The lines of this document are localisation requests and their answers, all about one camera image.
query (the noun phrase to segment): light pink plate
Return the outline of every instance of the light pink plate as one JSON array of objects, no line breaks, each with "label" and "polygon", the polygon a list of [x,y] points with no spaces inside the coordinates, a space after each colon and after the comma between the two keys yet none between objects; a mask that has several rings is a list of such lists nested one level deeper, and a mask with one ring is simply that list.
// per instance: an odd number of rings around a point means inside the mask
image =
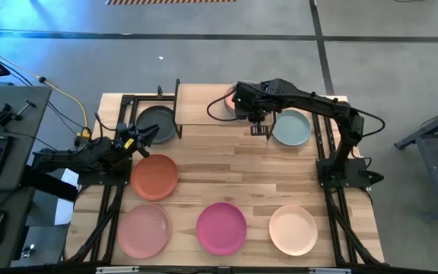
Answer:
[{"label": "light pink plate", "polygon": [[160,252],[170,236],[167,214],[156,205],[138,205],[125,215],[118,227],[121,249],[136,259]]},{"label": "light pink plate", "polygon": [[246,219],[234,205],[218,202],[210,205],[197,220],[197,238],[215,255],[230,255],[238,251],[246,239]]},{"label": "light pink plate", "polygon": [[285,205],[270,219],[270,237],[283,253],[304,255],[316,245],[317,225],[307,210],[298,205]]}]

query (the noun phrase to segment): yellow cable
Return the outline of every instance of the yellow cable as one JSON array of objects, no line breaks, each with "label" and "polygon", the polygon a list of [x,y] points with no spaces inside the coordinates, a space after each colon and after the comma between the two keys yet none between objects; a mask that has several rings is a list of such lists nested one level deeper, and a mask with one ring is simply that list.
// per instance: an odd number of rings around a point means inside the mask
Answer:
[{"label": "yellow cable", "polygon": [[[38,74],[36,74],[35,72],[32,72],[32,71],[29,70],[29,69],[26,69],[26,68],[24,68],[24,67],[21,67],[21,66],[19,66],[19,65],[16,65],[15,63],[13,63],[12,61],[6,59],[6,58],[3,57],[3,56],[0,56],[0,58],[3,59],[3,60],[5,60],[5,61],[8,62],[8,63],[14,65],[14,66],[17,67],[17,68],[19,68],[19,69],[21,69],[21,70],[23,70],[23,71],[26,71],[28,74],[31,74],[31,75],[32,75],[33,77],[35,77],[36,79],[40,79],[40,76],[39,76]],[[78,99],[76,99],[75,97],[71,96],[70,94],[67,94],[67,93],[65,93],[64,91],[61,91],[61,90],[60,90],[59,88],[57,88],[52,82],[50,82],[50,81],[48,81],[48,80],[45,80],[44,83],[47,84],[47,85],[49,85],[49,86],[50,86],[51,88],[53,88],[54,90],[60,92],[61,94],[64,94],[66,97],[71,98],[72,100],[74,100],[74,101],[79,105],[79,107],[81,107],[82,115],[84,116],[84,126],[87,127],[87,114],[85,113],[85,109],[84,109],[84,106],[82,105],[82,103],[81,103]]]}]

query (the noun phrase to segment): black desk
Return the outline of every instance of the black desk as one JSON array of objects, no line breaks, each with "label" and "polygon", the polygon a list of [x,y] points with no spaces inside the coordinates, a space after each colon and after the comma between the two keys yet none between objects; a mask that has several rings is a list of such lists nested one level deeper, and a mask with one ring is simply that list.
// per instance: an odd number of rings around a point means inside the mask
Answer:
[{"label": "black desk", "polygon": [[[36,136],[50,93],[50,88],[43,87],[0,87],[0,108],[7,103],[19,111],[25,105],[25,99],[36,104],[36,109],[28,109],[23,120],[11,121],[7,129]],[[0,176],[0,185],[2,185],[0,186],[0,202],[9,194],[8,186],[19,184],[33,147],[32,138],[20,135],[14,135],[14,138],[13,147]],[[8,219],[5,226],[5,238],[0,245],[0,268],[8,267],[14,255],[19,251],[16,249],[20,243],[33,194],[32,187],[22,187],[3,208],[8,213]]]}]

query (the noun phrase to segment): desk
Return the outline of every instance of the desk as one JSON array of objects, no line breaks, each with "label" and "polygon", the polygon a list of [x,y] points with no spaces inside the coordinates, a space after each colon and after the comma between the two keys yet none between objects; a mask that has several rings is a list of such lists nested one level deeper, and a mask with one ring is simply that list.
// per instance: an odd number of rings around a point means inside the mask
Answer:
[{"label": "desk", "polygon": [[[205,100],[208,102],[216,98],[207,93],[202,94],[208,97]],[[106,126],[116,125],[121,96],[122,94],[103,94],[99,114]],[[140,103],[138,112],[153,104],[163,102]],[[180,107],[177,106],[177,119]],[[305,114],[312,122],[311,113]],[[287,147],[274,139],[267,141],[264,136],[249,136],[249,125],[194,126],[193,123],[195,122],[183,124],[182,139],[175,137],[167,143],[152,145],[149,149],[150,153],[171,157],[179,168],[178,187],[167,198],[154,202],[170,217],[172,231],[168,244],[158,255],[146,260],[136,260],[127,256],[116,241],[112,264],[334,266],[325,196],[317,182],[315,160],[318,155],[313,132],[306,144]],[[104,134],[113,137],[113,132],[105,131]],[[340,136],[336,127],[334,134],[338,142]],[[327,142],[325,151],[329,151]],[[134,163],[140,159],[140,155],[134,155]],[[77,201],[67,236],[67,254],[74,254],[94,229],[102,192],[103,187],[91,186]],[[361,190],[346,189],[345,192],[354,232],[372,255],[383,261],[370,200]],[[214,202],[231,202],[246,217],[246,243],[231,256],[207,253],[195,236],[195,224],[199,214]],[[119,217],[122,218],[126,212],[143,203],[147,201],[139,198],[131,187],[126,187]],[[319,239],[315,247],[304,256],[283,254],[274,246],[268,234],[272,213],[287,204],[296,204],[308,210],[319,229]],[[344,235],[339,235],[344,257],[348,258]],[[106,236],[100,245],[99,258],[106,246]]]},{"label": "desk", "polygon": [[[21,121],[10,122],[7,128],[11,131],[36,136],[50,93],[50,88],[43,87],[0,87],[0,109],[3,103],[7,103],[19,111],[25,105],[24,99],[36,104],[36,109],[27,110]],[[12,149],[0,176],[0,202],[9,194],[11,186],[19,184],[33,146],[32,138],[19,135],[14,137]],[[20,243],[33,194],[33,188],[22,187],[3,208],[8,213],[8,219],[5,226],[5,239],[0,245],[0,268],[9,266],[18,252],[17,246]]]}]

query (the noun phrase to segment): gray plate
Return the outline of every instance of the gray plate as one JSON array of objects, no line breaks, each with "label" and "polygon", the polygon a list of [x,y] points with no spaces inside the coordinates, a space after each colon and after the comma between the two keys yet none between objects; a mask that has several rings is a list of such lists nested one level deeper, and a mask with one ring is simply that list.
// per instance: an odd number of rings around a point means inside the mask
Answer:
[{"label": "gray plate", "polygon": [[144,110],[136,119],[136,126],[144,129],[152,125],[158,125],[160,130],[153,140],[154,144],[160,144],[170,140],[175,135],[173,125],[173,111],[165,106],[154,106]]},{"label": "gray plate", "polygon": [[277,115],[273,136],[285,145],[302,145],[310,137],[310,122],[302,113],[284,110]]}]

